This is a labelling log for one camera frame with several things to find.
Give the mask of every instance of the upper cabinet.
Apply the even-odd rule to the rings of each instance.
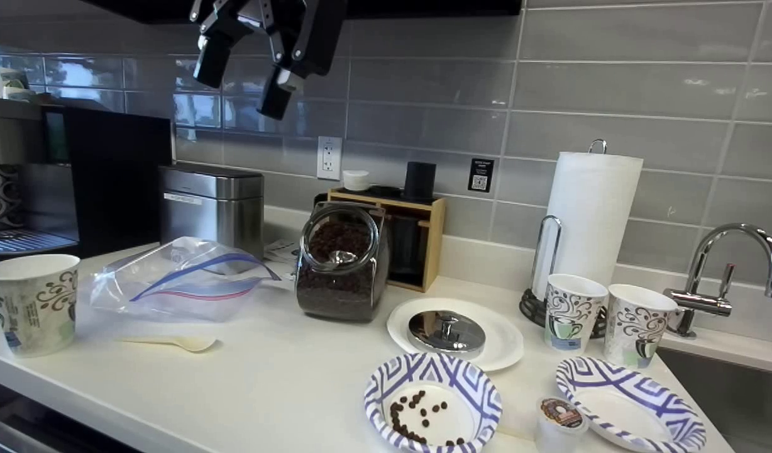
[[[185,22],[194,0],[84,0],[141,22]],[[521,0],[349,0],[348,17],[519,16]]]

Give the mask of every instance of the robotic arm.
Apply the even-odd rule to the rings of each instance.
[[[192,22],[202,25],[194,78],[219,89],[231,49],[244,36],[268,41],[272,74],[265,83],[258,113],[282,118],[291,93],[310,74],[329,74],[348,0],[194,0]]]

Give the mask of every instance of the paper towel roll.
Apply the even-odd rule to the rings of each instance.
[[[546,212],[564,225],[564,232],[551,270],[555,225],[542,225],[532,270],[537,300],[546,300],[551,273],[612,283],[641,163],[629,156],[561,152]]]

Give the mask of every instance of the spoon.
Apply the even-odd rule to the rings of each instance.
[[[476,356],[485,346],[485,329],[451,309],[417,312],[410,318],[407,329],[419,346],[454,356]]]
[[[179,351],[185,351],[185,353],[194,353],[194,356],[202,356],[202,353],[219,346],[216,338],[194,338],[194,336],[123,338],[123,343],[168,346],[168,348],[179,348]]]

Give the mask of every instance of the coffee bean jar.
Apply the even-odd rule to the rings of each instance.
[[[320,204],[299,243],[297,300],[311,318],[370,323],[387,270],[385,212],[364,204]]]

